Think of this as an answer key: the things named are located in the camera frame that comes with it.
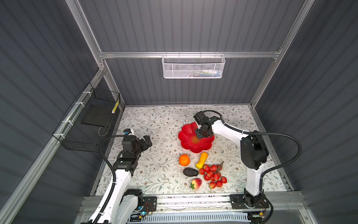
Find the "red flower-shaped fruit bowl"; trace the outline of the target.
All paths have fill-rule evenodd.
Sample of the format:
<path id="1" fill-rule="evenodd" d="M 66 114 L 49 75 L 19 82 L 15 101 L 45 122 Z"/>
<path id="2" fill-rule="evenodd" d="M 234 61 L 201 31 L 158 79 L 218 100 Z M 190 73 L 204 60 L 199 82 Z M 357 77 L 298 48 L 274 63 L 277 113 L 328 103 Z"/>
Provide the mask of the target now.
<path id="1" fill-rule="evenodd" d="M 181 146 L 184 149 L 190 150 L 192 153 L 196 154 L 199 154 L 202 151 L 210 150 L 215 137 L 211 136 L 210 138 L 199 139 L 195 132 L 196 129 L 198 129 L 196 122 L 185 124 L 182 127 L 178 134 L 178 138 L 181 141 Z"/>

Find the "yellow fake squash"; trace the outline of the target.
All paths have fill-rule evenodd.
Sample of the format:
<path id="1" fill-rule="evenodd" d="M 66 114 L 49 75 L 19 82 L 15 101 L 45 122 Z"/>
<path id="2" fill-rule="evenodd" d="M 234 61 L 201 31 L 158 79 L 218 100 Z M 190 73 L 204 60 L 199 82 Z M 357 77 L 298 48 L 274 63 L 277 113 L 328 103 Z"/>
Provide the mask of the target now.
<path id="1" fill-rule="evenodd" d="M 196 164 L 197 169 L 202 169 L 205 165 L 205 162 L 208 158 L 208 154 L 206 152 L 202 152 L 199 158 L 199 161 Z"/>

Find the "orange fake fruit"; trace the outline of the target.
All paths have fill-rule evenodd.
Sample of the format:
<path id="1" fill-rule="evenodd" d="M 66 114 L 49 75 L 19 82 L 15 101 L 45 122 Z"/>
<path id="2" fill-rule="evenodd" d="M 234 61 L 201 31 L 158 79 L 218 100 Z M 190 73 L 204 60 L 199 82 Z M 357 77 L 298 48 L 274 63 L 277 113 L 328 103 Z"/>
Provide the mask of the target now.
<path id="1" fill-rule="evenodd" d="M 191 160 L 190 160 L 189 156 L 186 154 L 183 154 L 179 157 L 179 164 L 181 166 L 186 167 L 190 164 L 190 162 L 191 162 Z"/>

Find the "red fake cherry tomato bunch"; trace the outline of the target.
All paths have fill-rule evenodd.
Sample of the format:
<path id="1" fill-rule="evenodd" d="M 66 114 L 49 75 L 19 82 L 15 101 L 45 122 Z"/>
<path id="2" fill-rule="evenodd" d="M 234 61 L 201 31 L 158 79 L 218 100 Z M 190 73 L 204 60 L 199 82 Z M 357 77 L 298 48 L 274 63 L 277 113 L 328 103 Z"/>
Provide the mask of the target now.
<path id="1" fill-rule="evenodd" d="M 224 162 L 222 161 L 218 165 L 204 164 L 202 168 L 198 170 L 198 173 L 204 177 L 204 180 L 209 182 L 210 189 L 222 188 L 227 184 L 227 178 L 221 174 Z"/>

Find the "dark fake avocado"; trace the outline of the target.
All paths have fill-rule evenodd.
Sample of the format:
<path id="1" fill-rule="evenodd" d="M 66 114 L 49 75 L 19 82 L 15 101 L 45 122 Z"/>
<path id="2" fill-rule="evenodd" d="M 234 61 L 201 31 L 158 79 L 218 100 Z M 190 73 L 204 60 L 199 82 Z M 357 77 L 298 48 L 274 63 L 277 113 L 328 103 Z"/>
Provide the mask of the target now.
<path id="1" fill-rule="evenodd" d="M 195 177 L 199 175 L 198 170 L 193 169 L 193 168 L 185 168 L 183 170 L 183 174 L 187 177 Z"/>

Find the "red yellow fake peach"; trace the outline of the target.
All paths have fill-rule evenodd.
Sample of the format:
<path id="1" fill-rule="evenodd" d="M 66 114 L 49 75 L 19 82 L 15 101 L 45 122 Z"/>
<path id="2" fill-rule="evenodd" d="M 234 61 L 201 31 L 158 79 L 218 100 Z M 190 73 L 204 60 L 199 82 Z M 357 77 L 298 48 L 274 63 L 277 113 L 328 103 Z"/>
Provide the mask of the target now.
<path id="1" fill-rule="evenodd" d="M 202 180 L 200 178 L 195 178 L 190 183 L 190 188 L 193 190 L 199 189 L 199 187 L 202 185 Z"/>

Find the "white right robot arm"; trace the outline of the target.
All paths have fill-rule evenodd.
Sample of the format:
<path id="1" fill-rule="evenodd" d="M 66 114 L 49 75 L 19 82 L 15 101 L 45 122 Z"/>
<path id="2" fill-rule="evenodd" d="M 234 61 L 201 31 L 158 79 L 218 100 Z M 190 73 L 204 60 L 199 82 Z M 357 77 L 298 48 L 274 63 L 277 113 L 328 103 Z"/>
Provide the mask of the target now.
<path id="1" fill-rule="evenodd" d="M 242 199 L 248 208 L 255 208 L 265 201 L 261 175 L 269 152 L 260 132 L 248 133 L 239 130 L 226 123 L 219 112 L 215 114 L 213 117 L 208 117 L 206 111 L 196 113 L 194 115 L 195 122 L 184 125 L 178 134 L 181 146 L 193 153 L 200 154 L 196 168 L 203 170 L 205 178 L 210 181 L 210 187 L 215 188 L 226 183 L 224 177 L 219 175 L 220 166 L 217 166 L 216 169 L 205 167 L 207 151 L 212 147 L 215 134 L 239 144 L 241 161 L 247 168 L 247 182 Z"/>

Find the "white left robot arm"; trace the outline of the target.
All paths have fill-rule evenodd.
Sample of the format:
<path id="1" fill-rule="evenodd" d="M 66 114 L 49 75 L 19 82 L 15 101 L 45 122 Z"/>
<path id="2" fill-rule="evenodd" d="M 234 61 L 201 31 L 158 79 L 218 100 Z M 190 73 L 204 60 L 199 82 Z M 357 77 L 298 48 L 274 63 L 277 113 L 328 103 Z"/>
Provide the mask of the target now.
<path id="1" fill-rule="evenodd" d="M 109 140 L 122 137 L 122 157 L 112 165 L 102 152 Z M 152 146 L 149 136 L 139 139 L 134 134 L 113 135 L 100 143 L 99 152 L 112 173 L 110 184 L 99 206 L 87 221 L 88 224 L 126 224 L 131 214 L 143 205 L 143 193 L 139 189 L 127 189 L 141 153 Z"/>

